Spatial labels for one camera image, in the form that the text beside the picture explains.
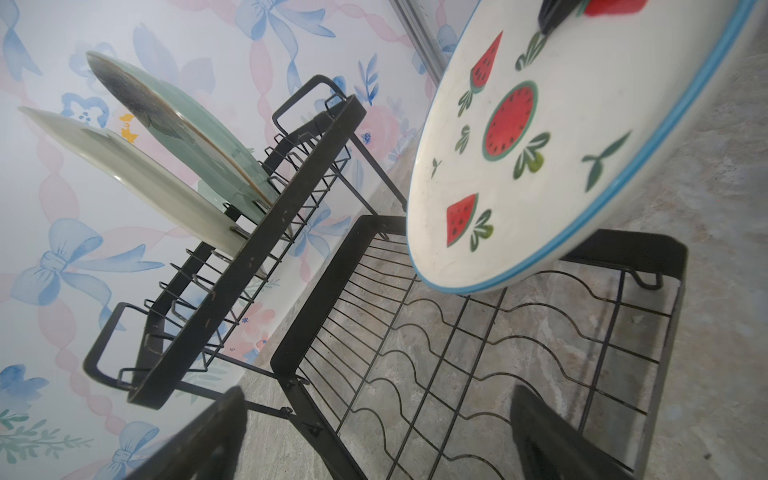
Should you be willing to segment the green plate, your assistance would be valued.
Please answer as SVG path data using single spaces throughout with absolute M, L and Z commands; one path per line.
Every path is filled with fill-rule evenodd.
M 207 109 L 176 86 L 91 50 L 88 64 L 149 133 L 215 193 L 259 224 L 279 197 L 251 152 Z

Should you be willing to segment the cream plate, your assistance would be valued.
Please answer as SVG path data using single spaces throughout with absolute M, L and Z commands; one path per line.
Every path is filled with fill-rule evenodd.
M 231 218 L 113 131 L 26 106 L 19 111 L 196 238 L 229 256 L 243 248 L 246 239 Z

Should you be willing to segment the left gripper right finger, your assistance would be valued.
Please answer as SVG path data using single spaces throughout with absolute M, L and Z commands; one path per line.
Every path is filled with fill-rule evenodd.
M 526 479 L 631 477 L 525 385 L 513 390 L 510 422 Z

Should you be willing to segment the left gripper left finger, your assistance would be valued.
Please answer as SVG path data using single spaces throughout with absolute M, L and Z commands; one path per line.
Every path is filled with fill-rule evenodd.
M 241 388 L 233 387 L 132 472 L 131 479 L 232 479 L 247 427 Z

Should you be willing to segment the white plate with blue rim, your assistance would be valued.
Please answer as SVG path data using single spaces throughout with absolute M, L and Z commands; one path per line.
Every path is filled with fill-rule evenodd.
M 496 290 L 582 243 L 667 160 L 767 14 L 763 1 L 481 1 L 430 107 L 407 244 L 421 280 Z

